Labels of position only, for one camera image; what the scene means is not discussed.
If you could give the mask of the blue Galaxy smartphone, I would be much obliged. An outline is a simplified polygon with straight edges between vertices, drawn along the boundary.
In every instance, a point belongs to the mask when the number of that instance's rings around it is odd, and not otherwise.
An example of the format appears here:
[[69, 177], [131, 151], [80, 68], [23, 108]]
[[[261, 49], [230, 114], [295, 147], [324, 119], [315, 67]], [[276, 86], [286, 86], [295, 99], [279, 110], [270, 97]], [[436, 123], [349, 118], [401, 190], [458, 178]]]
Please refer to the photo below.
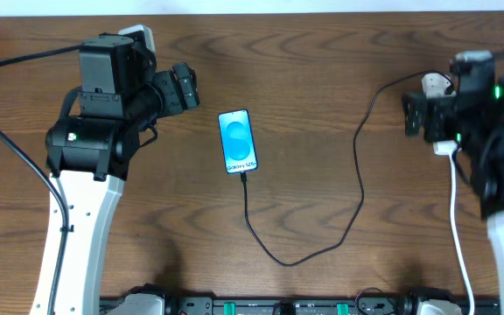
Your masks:
[[218, 115], [225, 171], [250, 172], [258, 167], [249, 112], [239, 109]]

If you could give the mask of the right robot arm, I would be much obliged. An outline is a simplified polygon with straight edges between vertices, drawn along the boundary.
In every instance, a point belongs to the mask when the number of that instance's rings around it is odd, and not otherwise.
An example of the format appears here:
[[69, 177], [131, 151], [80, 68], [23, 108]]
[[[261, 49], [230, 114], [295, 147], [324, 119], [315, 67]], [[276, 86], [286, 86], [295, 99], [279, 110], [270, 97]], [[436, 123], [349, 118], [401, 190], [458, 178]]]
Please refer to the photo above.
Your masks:
[[470, 158], [469, 184], [496, 262], [504, 314], [504, 74], [495, 58], [455, 59], [451, 73], [421, 73], [422, 90], [402, 97], [405, 133], [428, 143], [454, 142]]

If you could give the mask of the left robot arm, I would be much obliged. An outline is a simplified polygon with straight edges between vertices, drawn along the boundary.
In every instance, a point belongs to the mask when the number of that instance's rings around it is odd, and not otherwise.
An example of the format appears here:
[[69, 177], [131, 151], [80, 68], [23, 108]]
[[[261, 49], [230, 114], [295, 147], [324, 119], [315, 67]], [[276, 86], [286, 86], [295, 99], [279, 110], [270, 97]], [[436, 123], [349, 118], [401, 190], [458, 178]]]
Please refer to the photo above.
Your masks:
[[157, 71], [150, 28], [103, 33], [80, 47], [81, 85], [45, 137], [57, 192], [50, 214], [33, 314], [96, 314], [109, 230], [141, 132], [200, 105], [186, 63]]

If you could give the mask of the white power strip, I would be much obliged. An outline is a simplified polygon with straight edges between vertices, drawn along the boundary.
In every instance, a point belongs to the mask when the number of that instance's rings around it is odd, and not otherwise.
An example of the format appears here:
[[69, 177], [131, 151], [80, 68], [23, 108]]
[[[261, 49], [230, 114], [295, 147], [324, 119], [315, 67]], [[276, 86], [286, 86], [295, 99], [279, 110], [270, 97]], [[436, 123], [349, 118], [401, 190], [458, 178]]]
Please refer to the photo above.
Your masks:
[[453, 140], [435, 142], [433, 151], [438, 156], [451, 156], [457, 151], [459, 144]]

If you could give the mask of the white USB wall charger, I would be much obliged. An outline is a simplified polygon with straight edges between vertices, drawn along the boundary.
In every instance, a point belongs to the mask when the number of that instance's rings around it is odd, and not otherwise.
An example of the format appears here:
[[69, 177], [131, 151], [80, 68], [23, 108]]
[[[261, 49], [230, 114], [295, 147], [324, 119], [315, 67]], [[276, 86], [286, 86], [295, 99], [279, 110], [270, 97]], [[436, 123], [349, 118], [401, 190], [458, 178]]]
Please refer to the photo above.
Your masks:
[[451, 78], [440, 73], [427, 73], [422, 78], [422, 89], [428, 99], [456, 94]]

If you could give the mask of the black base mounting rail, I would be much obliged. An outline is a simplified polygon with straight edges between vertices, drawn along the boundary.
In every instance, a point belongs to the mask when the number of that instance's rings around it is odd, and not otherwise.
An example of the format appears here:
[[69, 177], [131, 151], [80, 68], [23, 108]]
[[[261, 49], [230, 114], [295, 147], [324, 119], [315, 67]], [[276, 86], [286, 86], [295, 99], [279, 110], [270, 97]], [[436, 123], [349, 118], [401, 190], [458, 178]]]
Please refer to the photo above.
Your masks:
[[165, 303], [166, 314], [182, 315], [270, 315], [270, 314], [399, 314], [396, 303], [384, 297], [352, 299], [275, 300], [219, 299], [211, 297], [171, 298]]

